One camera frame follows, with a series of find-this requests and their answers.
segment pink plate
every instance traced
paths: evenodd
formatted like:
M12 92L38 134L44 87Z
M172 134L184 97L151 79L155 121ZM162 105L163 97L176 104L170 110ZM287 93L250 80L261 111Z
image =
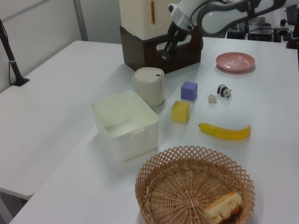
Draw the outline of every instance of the pink plate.
M255 60L252 56L239 53L239 52L229 52L219 55L216 58L217 65L227 71L246 71L251 69Z

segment table surface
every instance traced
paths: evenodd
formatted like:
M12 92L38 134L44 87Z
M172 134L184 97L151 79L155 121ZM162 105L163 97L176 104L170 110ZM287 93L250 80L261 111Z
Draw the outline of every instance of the table surface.
M297 223L297 51L272 42L204 38L204 43L200 63L166 74L164 103L153 109L160 119L157 149L127 162L116 162L103 145L94 124L11 224L143 224L134 192L140 168L158 152L185 145L222 152L247 170L256 193L256 205L249 224ZM107 66L106 71L110 73L115 74L113 71L122 63L120 47L100 43L75 44L82 48L90 48L90 45L97 50L111 51L110 48L114 48L118 62ZM253 56L256 66L238 74L218 69L216 57L234 51ZM102 60L108 63L111 59ZM121 67L114 79L122 78L126 69ZM172 122L171 107L176 100L181 100L180 86L185 81L197 82L199 87L196 100L189 101L190 118L186 124L181 124ZM208 103L208 95L217 94L220 84L232 89L232 97L218 97L217 104ZM132 89L130 81L121 91ZM201 132L198 128L201 122L231 129L251 125L251 135L238 141L218 139Z
M131 80L120 52L74 42L0 94L0 191L29 199L40 188L93 125L90 104Z

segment yellow sponge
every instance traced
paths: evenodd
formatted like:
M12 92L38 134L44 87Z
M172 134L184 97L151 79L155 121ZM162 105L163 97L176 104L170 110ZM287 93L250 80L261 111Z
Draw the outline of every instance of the yellow sponge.
M190 104L176 101L171 109L171 119L173 121L186 123L190 115Z

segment beige storage cabinet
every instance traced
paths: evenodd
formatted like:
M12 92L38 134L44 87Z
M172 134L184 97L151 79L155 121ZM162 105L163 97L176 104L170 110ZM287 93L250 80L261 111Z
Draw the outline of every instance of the beige storage cabinet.
M120 0L121 26L141 40L167 34L172 22L168 4L181 0Z

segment bread slice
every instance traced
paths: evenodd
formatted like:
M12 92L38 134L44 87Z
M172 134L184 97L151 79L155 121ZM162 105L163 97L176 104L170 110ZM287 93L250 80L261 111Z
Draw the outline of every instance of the bread slice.
M237 214L243 206L241 196L232 192L204 208L204 214L209 224L220 224L223 220L229 219L231 215Z

